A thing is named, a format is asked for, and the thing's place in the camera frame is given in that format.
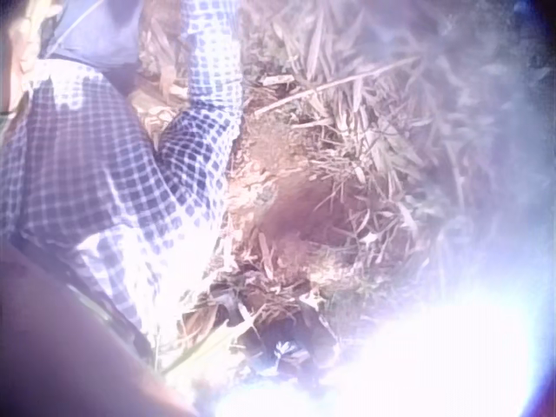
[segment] dark pants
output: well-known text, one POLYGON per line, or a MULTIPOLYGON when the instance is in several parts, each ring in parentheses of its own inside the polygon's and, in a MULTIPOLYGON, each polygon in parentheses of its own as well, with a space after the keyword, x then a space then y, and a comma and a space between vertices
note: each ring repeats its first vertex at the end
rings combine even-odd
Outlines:
POLYGON ((143 0, 64 0, 44 33, 42 56, 94 67, 126 96, 139 65, 142 7, 143 0))

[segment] dry grass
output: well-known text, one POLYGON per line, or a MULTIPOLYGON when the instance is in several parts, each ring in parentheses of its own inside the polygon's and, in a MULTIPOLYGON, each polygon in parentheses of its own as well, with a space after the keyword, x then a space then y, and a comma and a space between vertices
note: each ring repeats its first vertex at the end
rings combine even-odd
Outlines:
MULTIPOLYGON (((168 7, 174 3, 168 0, 168 7)), ((207 340, 222 324, 218 306, 234 324, 256 312, 260 335, 310 304, 329 319, 341 346, 356 343, 386 314, 448 297, 475 279, 486 248, 507 227, 507 202, 517 207, 522 197, 525 207, 546 192, 545 171, 533 173, 530 162, 527 174, 519 171, 532 145, 510 121, 533 122, 538 130, 531 136, 539 136, 542 121, 524 116, 530 111, 524 96, 552 76, 552 67, 526 65, 499 6, 395 3, 243 3, 246 123, 230 175, 232 188, 237 183, 256 195, 231 203, 208 272, 227 295, 209 291, 189 306, 197 313, 186 316, 184 333, 197 337, 181 348, 207 340), (482 22, 484 16, 490 20, 482 22), (288 143, 302 143, 302 156, 278 158, 282 169, 253 170, 256 141, 266 135, 261 124, 283 129, 288 143), (304 176, 295 178, 303 181, 292 182, 291 173, 300 171, 304 176), (307 187, 326 190, 315 191, 318 201, 308 199, 307 213, 295 211, 282 222, 297 225, 301 216, 297 234, 277 235, 265 226, 272 206, 280 206, 281 181, 282 189, 303 189, 304 196, 307 187), (265 209, 257 208, 265 193, 271 194, 265 209), (308 232, 311 216, 341 238, 332 243, 308 232)), ((143 61, 148 74, 160 76, 164 103, 183 93, 184 55, 170 46, 175 32, 162 30, 173 27, 161 24, 168 16, 152 10, 147 16, 143 61)), ((158 107, 143 107, 155 132, 175 112, 167 104, 161 118, 158 107)), ((299 200, 291 197, 283 207, 299 200)), ((239 329, 221 335, 224 350, 248 328, 239 329)), ((234 367, 241 370, 237 362, 234 367)))

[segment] person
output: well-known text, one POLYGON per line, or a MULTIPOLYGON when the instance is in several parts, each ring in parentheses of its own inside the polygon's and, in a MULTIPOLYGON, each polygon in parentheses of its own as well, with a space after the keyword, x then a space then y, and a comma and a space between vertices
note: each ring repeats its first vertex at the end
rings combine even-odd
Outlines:
POLYGON ((9 3, 0 239, 100 308, 152 363, 222 222, 242 117, 237 0, 181 0, 189 107, 157 149, 125 97, 143 0, 9 3), (41 50, 36 22, 49 17, 41 50))

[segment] checkered shirt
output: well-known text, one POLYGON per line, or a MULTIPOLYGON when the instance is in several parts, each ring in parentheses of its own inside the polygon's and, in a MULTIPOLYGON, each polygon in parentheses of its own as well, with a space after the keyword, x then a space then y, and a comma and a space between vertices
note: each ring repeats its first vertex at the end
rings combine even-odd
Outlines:
POLYGON ((3 138, 0 238, 48 250, 148 336, 175 326, 221 226, 242 107, 236 3, 182 0, 190 106, 158 150, 101 73, 62 60, 39 62, 3 138))

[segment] dry bamboo leaf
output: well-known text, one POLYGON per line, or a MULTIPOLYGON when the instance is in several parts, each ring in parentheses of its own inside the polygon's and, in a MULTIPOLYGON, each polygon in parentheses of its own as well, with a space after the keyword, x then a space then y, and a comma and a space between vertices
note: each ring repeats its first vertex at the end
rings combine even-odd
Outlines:
POLYGON ((368 232, 366 235, 359 239, 359 242, 363 243, 365 246, 368 246, 371 243, 378 241, 380 237, 381 236, 377 235, 376 233, 368 232))
POLYGON ((361 221, 361 224, 359 225, 359 227, 354 231, 354 233, 356 235, 358 235, 367 225, 368 225, 368 220, 371 217, 371 210, 367 209, 365 211, 365 217, 363 217, 363 220, 361 221))
POLYGON ((272 265, 272 256, 270 250, 268 250, 267 238, 263 233, 259 233, 258 239, 259 247, 261 248, 262 266, 267 274, 267 278, 272 281, 274 279, 274 268, 272 265))
POLYGON ((361 185, 367 184, 367 179, 365 178, 365 173, 363 172, 362 167, 355 167, 354 172, 361 185))
POLYGON ((295 81, 294 76, 291 74, 280 74, 279 76, 265 76, 262 80, 262 85, 270 87, 278 84, 287 84, 295 81))
POLYGON ((359 111, 359 106, 361 105, 362 99, 362 90, 363 90, 363 79, 358 78, 354 81, 354 113, 359 111))
POLYGON ((413 216, 402 202, 398 202, 396 205, 400 210, 404 226, 406 226, 413 235, 416 235, 419 228, 417 227, 417 223, 415 222, 413 216))
POLYGON ((319 52, 321 51, 321 39, 322 39, 322 25, 324 22, 324 12, 319 9, 319 16, 316 20, 316 26, 314 28, 313 37, 311 43, 309 44, 309 50, 307 53, 307 79, 309 81, 313 80, 314 72, 316 71, 316 64, 319 59, 319 52))

